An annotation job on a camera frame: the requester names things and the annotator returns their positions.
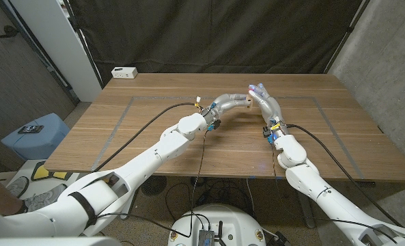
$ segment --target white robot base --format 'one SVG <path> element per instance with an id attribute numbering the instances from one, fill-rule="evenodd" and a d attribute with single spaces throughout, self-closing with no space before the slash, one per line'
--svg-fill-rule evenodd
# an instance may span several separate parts
<path id="1" fill-rule="evenodd" d="M 172 229 L 183 234 L 190 233 L 190 216 L 188 211 L 177 220 Z M 185 237 L 175 232 L 169 234 L 168 246 L 190 246 L 190 245 L 222 245 L 219 242 L 219 233 L 224 245 L 266 245 L 264 233 L 259 223 L 242 210 L 226 204 L 206 204 L 193 209 L 193 213 L 204 215 L 210 220 L 211 228 L 208 229 L 207 219 L 199 216 L 202 224 L 195 215 L 193 215 L 193 225 L 191 236 Z"/>

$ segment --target black curtain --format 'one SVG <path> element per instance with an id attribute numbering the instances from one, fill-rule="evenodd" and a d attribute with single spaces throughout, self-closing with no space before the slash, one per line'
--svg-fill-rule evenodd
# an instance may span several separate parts
<path id="1" fill-rule="evenodd" d="M 361 0 L 71 0 L 105 83 L 139 72 L 322 73 Z"/>

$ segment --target blue container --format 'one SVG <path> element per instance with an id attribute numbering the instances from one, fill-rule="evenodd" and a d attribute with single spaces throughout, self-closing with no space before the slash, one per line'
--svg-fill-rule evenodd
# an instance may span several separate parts
<path id="1" fill-rule="evenodd" d="M 18 133 L 24 126 L 44 126 L 39 133 Z M 23 160 L 47 159 L 70 129 L 55 113 L 20 127 L 1 141 Z"/>

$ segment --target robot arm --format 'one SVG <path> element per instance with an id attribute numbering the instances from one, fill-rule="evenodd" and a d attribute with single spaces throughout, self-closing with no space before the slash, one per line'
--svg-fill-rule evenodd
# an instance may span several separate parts
<path id="1" fill-rule="evenodd" d="M 163 163 L 181 155 L 196 133 L 218 127 L 222 113 L 235 106 L 247 106 L 246 95 L 225 94 L 201 113 L 182 118 L 163 132 L 160 140 L 127 164 L 112 170 L 88 174 L 70 185 L 49 206 L 32 213 L 2 217 L 0 237 L 92 236 L 117 215 L 128 213 L 135 190 Z M 109 186 L 104 179 L 115 176 Z"/>
<path id="2" fill-rule="evenodd" d="M 285 176 L 293 188 L 315 201 L 330 219 L 377 228 L 398 244 L 405 245 L 405 228 L 370 217 L 320 177 L 318 168 L 307 158 L 304 147 L 289 134 L 277 101 L 269 96 L 262 84 L 250 85 L 249 94 L 259 104 L 267 123 L 265 137 L 277 150 L 282 151 L 277 160 L 286 169 Z M 353 245 L 394 245 L 385 235 L 371 228 L 353 223 L 334 223 Z"/>

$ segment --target power strip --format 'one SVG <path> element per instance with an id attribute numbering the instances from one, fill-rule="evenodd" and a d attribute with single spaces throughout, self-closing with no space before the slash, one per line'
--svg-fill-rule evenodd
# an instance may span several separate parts
<path id="1" fill-rule="evenodd" d="M 113 74 L 113 78 L 116 79 L 134 79 L 138 72 L 136 68 L 133 67 L 115 67 L 111 74 Z"/>

